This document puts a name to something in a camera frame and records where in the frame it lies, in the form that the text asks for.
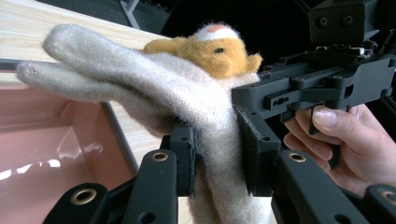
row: orange plush head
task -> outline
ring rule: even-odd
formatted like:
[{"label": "orange plush head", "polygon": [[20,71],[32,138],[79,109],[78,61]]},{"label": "orange plush head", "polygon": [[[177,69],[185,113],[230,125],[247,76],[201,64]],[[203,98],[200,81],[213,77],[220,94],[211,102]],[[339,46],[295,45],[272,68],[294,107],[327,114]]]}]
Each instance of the orange plush head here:
[{"label": "orange plush head", "polygon": [[259,54],[248,56],[238,33],[223,24],[199,30],[180,45],[177,56],[192,61],[215,78],[257,72],[262,63]]}]

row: pink container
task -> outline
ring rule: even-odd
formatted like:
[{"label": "pink container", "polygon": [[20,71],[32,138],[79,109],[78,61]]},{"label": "pink container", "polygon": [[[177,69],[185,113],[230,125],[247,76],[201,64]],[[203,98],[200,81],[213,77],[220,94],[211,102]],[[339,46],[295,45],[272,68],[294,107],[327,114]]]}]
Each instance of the pink container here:
[{"label": "pink container", "polygon": [[136,167],[109,104],[0,86],[0,223],[42,223],[67,190],[111,190]]}]

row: white fuzzy plush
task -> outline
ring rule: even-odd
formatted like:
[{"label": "white fuzzy plush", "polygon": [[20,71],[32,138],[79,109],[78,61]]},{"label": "white fuzzy plush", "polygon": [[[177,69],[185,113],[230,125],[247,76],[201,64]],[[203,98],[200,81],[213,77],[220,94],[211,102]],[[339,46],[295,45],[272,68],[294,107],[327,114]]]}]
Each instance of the white fuzzy plush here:
[{"label": "white fuzzy plush", "polygon": [[21,81],[85,102],[120,102],[150,133],[169,134],[175,117],[196,131],[195,223],[269,223],[268,198],[248,196],[240,133],[231,88],[256,82],[257,74],[215,79],[200,67],[167,53],[127,49],[76,25],[59,25],[44,50],[59,63],[24,62]]}]

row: brass grommet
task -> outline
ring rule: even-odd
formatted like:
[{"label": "brass grommet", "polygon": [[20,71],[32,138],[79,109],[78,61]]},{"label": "brass grommet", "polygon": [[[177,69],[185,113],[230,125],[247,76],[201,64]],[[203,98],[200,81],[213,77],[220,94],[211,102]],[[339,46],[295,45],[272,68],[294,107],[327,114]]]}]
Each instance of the brass grommet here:
[{"label": "brass grommet", "polygon": [[292,160],[297,161],[297,162],[305,162],[306,161],[306,157],[305,156],[303,156],[301,154],[298,154],[298,153],[295,153],[295,152],[290,153],[289,157]]},{"label": "brass grommet", "polygon": [[164,152],[157,152],[154,155],[152,155],[152,159],[154,161],[166,161],[168,159],[168,154]]},{"label": "brass grommet", "polygon": [[396,193],[389,191],[389,190],[385,190],[381,192],[381,196],[386,199],[388,202],[390,202],[391,204],[396,206]]},{"label": "brass grommet", "polygon": [[96,197],[96,194],[95,189],[81,189],[72,195],[70,203],[74,205],[90,203]]}]

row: felt material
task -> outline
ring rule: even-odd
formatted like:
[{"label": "felt material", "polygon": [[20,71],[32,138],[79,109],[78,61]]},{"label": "felt material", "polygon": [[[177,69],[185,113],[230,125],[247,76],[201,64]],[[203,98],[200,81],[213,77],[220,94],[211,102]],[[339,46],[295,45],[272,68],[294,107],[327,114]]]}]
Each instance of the felt material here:
[{"label": "felt material", "polygon": [[195,63],[215,78],[254,73],[262,63],[262,56],[248,55],[238,33],[224,24],[207,25],[189,38],[153,40],[143,51],[171,53]]},{"label": "felt material", "polygon": [[196,131],[196,223],[268,223],[268,198],[248,196],[231,88],[256,82],[256,73],[217,79],[169,53],[127,49],[76,25],[59,25],[44,50],[59,63],[24,62],[19,80],[77,101],[120,102],[152,134],[169,134],[175,117]]}]

